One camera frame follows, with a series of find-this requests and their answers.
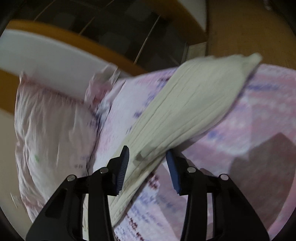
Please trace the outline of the floral pink bed sheet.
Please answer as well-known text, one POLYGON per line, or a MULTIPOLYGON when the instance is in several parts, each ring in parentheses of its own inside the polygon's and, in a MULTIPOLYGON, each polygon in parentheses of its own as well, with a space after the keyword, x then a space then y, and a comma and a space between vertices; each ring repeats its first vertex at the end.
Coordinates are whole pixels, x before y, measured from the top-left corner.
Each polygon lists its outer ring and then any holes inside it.
MULTIPOLYGON (((173 73, 167 69, 115 83, 103 100, 108 115, 94 169, 112 157, 173 73)), ((260 65, 224 120, 178 151, 207 175, 228 174, 275 238, 295 209, 295 71, 260 65)), ((115 226, 115 238, 179 240, 186 206, 187 197, 174 190, 162 162, 115 226)))

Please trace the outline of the cream knitted sweater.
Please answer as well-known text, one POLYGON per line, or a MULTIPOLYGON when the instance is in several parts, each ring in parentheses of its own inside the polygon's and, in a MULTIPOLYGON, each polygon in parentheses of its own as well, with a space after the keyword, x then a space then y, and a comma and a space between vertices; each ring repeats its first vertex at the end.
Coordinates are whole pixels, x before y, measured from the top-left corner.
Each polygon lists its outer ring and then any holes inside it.
POLYGON ((182 64, 137 119, 121 142, 130 158, 123 189, 109 197, 116 225, 147 176, 167 150, 217 125, 232 108, 262 56, 231 55, 191 59, 182 64))

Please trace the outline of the wooden headboard with white panel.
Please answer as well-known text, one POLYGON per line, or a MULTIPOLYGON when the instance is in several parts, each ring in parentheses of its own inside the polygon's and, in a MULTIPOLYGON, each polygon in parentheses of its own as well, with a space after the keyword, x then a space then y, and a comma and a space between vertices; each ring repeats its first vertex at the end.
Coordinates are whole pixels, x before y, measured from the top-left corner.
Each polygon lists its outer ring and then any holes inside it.
POLYGON ((117 65, 124 76, 146 73, 133 61, 71 31, 11 20, 1 33, 1 109, 14 113, 21 72, 83 99, 90 78, 110 63, 117 65))

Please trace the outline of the pink floral pillow near edge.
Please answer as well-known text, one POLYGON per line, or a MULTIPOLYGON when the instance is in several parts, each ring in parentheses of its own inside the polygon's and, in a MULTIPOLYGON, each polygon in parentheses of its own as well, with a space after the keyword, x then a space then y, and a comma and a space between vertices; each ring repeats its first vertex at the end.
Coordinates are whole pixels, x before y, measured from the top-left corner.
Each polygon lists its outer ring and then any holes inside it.
POLYGON ((95 73, 84 100, 20 75, 15 105, 16 167, 21 200, 31 220, 69 175, 87 175, 97 141, 94 110, 120 75, 110 64, 95 73))

